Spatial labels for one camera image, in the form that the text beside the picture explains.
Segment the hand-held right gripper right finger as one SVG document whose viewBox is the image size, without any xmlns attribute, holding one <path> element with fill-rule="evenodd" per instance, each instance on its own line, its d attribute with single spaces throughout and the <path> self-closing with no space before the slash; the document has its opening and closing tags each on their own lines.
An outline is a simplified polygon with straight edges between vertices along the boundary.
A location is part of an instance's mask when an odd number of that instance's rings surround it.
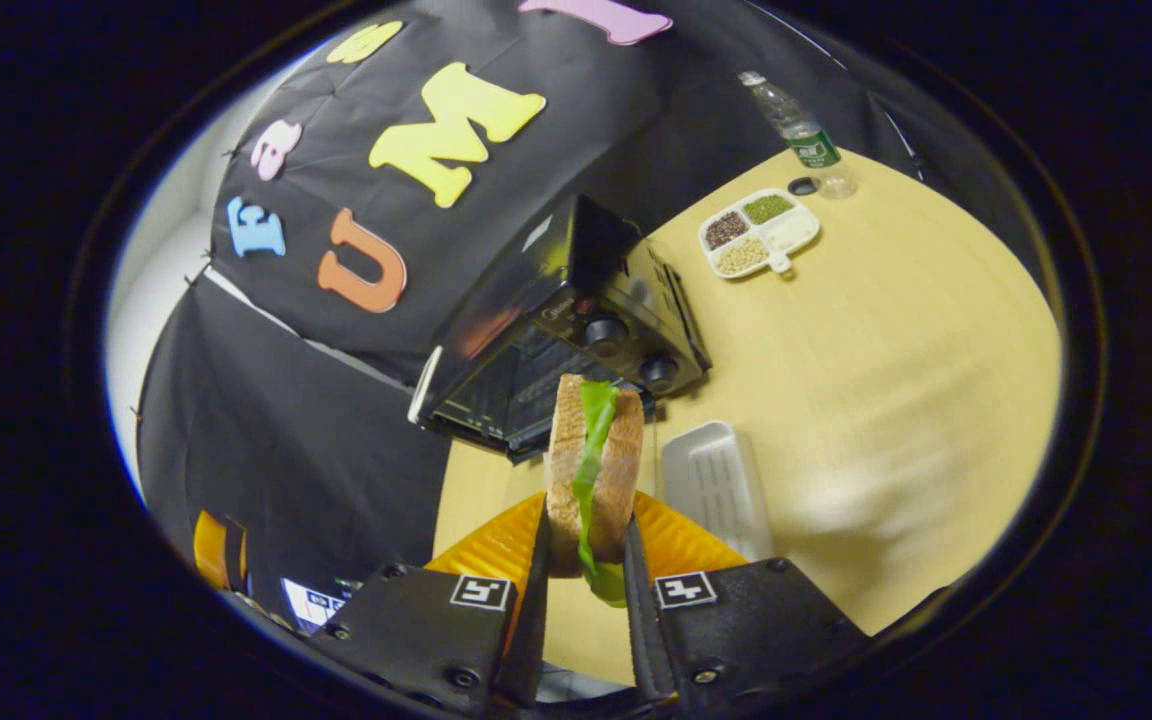
<svg viewBox="0 0 1152 720">
<path fill-rule="evenodd" d="M 795 703 L 872 647 L 790 560 L 749 561 L 644 493 L 623 569 L 635 683 L 658 706 Z"/>
</svg>

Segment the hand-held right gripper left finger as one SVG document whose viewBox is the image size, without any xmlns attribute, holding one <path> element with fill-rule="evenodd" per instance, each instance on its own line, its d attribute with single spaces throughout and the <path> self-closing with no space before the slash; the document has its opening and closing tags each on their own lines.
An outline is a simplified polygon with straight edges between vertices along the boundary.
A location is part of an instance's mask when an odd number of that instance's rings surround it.
<svg viewBox="0 0 1152 720">
<path fill-rule="evenodd" d="M 429 564 L 385 564 L 311 646 L 445 714 L 535 706 L 550 582 L 547 498 L 526 498 Z"/>
</svg>

